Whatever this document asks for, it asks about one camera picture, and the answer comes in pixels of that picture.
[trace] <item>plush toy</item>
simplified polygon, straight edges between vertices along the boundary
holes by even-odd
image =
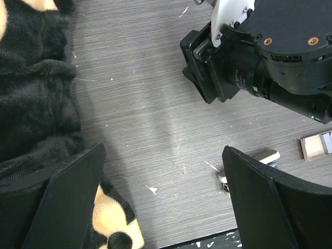
[[[66,61],[74,10],[74,0],[0,0],[0,183],[86,148]],[[83,248],[143,246],[133,210],[103,174]]]

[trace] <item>orange screw hole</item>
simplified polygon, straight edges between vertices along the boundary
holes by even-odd
[[[317,37],[311,37],[309,40],[308,40],[308,44],[310,46],[314,46],[318,43],[319,39]]]
[[[272,43],[272,39],[271,38],[266,38],[264,40],[264,45],[270,45]]]

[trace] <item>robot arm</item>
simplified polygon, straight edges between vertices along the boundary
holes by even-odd
[[[211,22],[180,44],[183,73],[205,102],[225,102],[242,89],[330,122],[332,2],[206,1],[214,6]]]

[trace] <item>screw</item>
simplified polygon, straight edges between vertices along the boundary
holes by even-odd
[[[256,35],[255,37],[254,37],[254,42],[259,42],[261,40],[261,35],[259,34],[259,35]]]
[[[328,40],[329,43],[332,43],[332,34],[328,34],[326,36],[326,39]]]

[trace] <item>table surface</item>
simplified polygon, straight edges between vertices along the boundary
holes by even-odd
[[[304,162],[299,137],[332,129],[240,91],[207,105],[183,75],[179,42],[210,20],[193,0],[81,0],[73,27],[73,94],[89,143],[136,210],[147,249],[236,227],[220,190],[224,146],[281,154],[280,169],[332,186],[329,157]]]

